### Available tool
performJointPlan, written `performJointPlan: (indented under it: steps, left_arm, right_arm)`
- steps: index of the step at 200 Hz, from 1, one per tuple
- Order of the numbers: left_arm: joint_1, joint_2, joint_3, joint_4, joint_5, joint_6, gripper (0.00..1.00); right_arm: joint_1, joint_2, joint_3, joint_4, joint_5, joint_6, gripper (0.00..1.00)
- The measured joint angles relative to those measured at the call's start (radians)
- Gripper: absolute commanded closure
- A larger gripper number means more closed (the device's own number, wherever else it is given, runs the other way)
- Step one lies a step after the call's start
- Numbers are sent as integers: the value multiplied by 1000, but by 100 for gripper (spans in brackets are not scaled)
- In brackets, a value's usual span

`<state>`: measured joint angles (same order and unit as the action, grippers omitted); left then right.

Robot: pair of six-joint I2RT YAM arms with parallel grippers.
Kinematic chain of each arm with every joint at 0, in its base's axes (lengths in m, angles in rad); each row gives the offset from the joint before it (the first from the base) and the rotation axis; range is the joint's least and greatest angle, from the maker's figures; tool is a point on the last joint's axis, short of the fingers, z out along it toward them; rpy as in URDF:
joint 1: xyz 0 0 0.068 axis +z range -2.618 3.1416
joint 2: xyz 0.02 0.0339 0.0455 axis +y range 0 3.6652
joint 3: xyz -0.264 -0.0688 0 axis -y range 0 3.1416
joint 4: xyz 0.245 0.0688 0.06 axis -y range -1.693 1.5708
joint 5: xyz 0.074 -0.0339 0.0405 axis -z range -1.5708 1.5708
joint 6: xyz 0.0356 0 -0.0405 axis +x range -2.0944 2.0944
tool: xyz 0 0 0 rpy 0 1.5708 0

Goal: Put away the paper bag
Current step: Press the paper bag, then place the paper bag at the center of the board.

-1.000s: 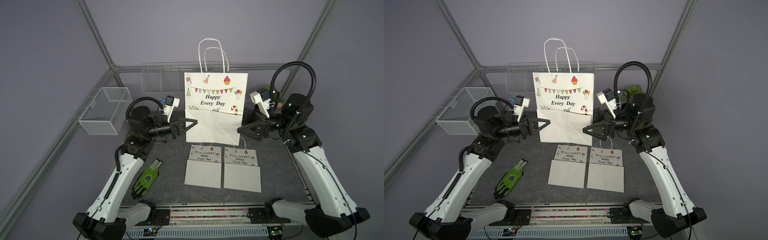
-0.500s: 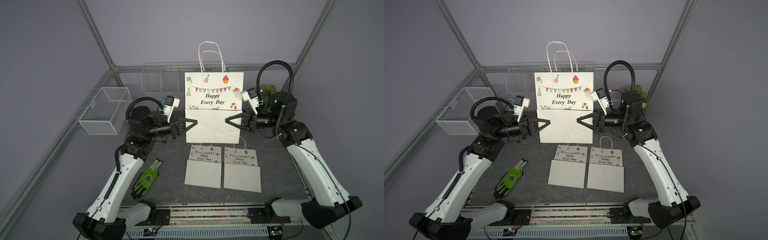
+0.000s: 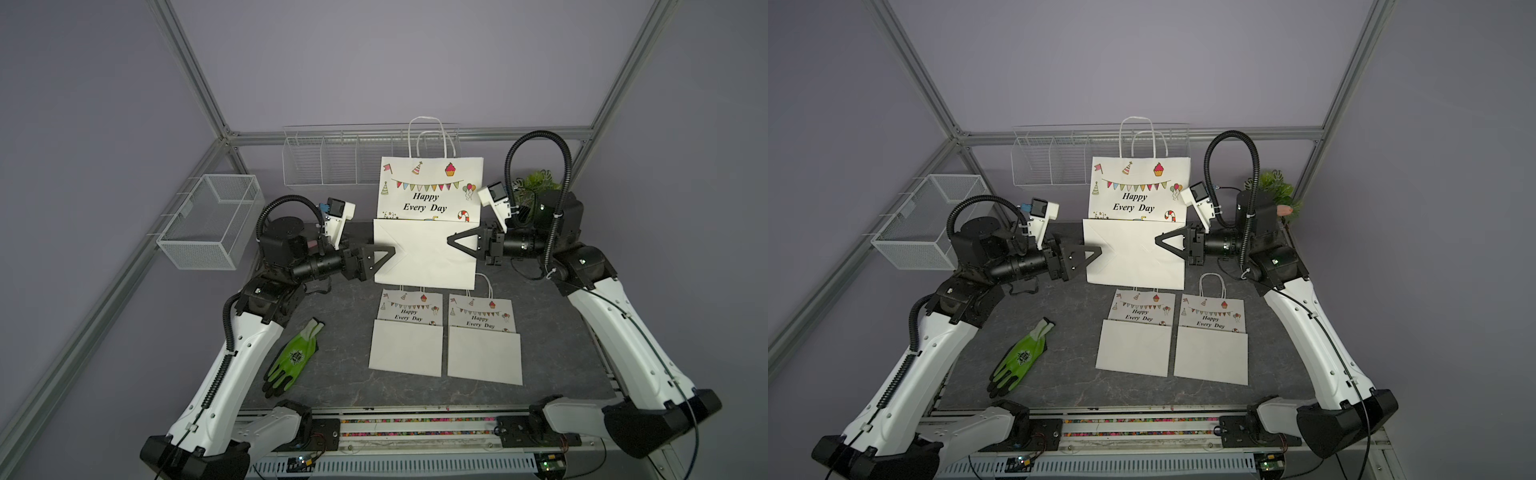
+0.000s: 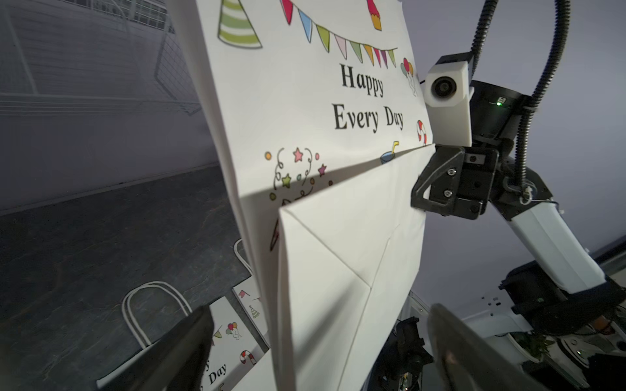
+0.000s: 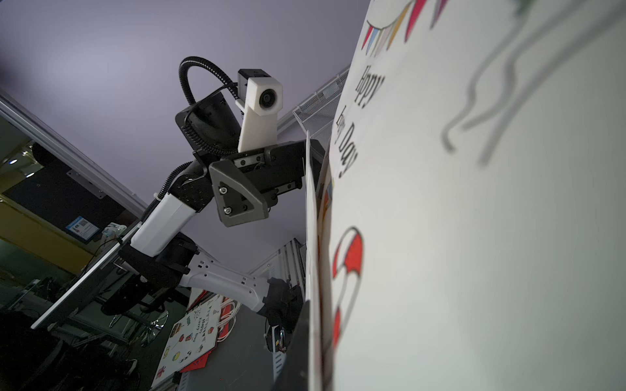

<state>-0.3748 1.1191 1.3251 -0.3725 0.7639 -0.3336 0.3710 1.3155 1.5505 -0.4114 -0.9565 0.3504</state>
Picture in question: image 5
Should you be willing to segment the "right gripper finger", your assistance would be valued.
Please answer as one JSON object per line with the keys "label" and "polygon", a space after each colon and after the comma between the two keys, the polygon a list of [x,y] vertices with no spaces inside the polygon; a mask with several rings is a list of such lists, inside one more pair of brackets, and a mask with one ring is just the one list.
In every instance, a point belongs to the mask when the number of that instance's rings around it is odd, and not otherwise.
{"label": "right gripper finger", "polygon": [[310,301],[305,301],[286,354],[285,365],[272,391],[307,391],[309,365]]}

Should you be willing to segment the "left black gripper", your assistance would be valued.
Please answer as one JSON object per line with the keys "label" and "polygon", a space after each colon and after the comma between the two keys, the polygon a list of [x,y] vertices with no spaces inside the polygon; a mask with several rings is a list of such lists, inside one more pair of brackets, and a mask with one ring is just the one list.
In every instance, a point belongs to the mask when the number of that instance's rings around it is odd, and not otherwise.
{"label": "left black gripper", "polygon": [[317,140],[243,152],[215,161],[208,174],[220,221],[226,227],[264,220],[280,195],[303,187],[306,158],[317,180],[325,149]]}

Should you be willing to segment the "white paper bag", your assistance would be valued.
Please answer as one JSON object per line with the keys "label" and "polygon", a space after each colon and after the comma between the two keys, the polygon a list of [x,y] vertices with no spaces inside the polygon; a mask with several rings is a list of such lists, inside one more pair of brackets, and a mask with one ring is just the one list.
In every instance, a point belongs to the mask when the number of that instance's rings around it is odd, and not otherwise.
{"label": "white paper bag", "polygon": [[316,233],[322,389],[624,389],[624,2],[372,1]]}

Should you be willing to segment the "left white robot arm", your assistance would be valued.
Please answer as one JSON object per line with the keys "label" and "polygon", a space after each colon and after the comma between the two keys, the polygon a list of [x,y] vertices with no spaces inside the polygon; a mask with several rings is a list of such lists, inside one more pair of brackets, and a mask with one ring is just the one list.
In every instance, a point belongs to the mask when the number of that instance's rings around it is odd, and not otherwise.
{"label": "left white robot arm", "polygon": [[293,332],[302,285],[244,269],[303,238],[306,173],[303,140],[238,153],[200,148],[167,179],[121,257],[158,288],[202,288]]}

